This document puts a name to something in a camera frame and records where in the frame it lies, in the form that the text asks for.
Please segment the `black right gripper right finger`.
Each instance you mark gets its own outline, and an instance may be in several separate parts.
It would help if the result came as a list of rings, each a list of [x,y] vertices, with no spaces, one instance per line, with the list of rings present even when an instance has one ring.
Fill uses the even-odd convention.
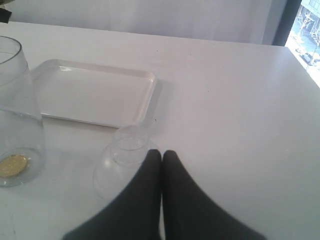
[[[162,160],[162,207],[168,240],[266,239],[211,200],[173,150]]]

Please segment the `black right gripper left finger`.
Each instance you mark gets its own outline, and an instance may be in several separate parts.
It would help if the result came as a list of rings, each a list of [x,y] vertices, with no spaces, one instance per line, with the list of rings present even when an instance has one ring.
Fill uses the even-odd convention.
[[[65,240],[159,240],[161,153],[149,150],[123,191],[97,215],[63,236]]]

